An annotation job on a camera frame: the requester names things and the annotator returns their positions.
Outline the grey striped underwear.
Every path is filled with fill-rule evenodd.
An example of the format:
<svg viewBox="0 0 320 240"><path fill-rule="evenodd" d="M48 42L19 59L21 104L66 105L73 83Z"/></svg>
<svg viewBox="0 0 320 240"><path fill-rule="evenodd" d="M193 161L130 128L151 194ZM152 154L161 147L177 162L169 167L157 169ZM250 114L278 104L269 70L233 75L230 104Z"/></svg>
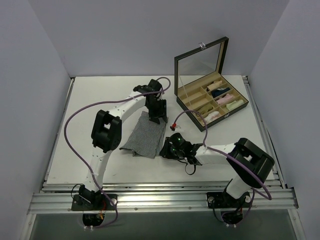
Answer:
<svg viewBox="0 0 320 240"><path fill-rule="evenodd" d="M143 111L127 142L119 149L131 151L133 157L154 159L160 155L165 132L166 122L163 119L157 124L149 120L149 114Z"/></svg>

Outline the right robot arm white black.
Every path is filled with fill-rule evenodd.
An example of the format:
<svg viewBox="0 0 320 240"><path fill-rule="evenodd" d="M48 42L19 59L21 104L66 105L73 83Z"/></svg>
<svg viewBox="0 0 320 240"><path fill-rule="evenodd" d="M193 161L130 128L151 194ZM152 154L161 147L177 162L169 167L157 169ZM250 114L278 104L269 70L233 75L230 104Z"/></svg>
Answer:
<svg viewBox="0 0 320 240"><path fill-rule="evenodd" d="M193 166L229 164L236 172L222 193L223 203L234 206L251 188L261 189L271 172L275 160L247 138L235 143L205 146L203 143L191 143L180 133L165 139L160 151L165 159L186 162Z"/></svg>

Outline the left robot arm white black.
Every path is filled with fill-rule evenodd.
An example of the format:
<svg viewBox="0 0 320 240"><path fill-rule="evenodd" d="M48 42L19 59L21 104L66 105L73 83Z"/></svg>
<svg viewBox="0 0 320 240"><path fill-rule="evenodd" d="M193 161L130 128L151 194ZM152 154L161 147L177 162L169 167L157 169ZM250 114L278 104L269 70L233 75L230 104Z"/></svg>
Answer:
<svg viewBox="0 0 320 240"><path fill-rule="evenodd" d="M111 153L121 143L123 123L143 107L147 112L141 114L124 148L149 158L160 152L168 122L167 102L162 93L162 84L151 79L147 85L134 87L126 99L116 101L114 108L97 112L91 131L93 153L87 164L89 173L79 188L79 197L88 209L97 209L103 199L103 177Z"/></svg>

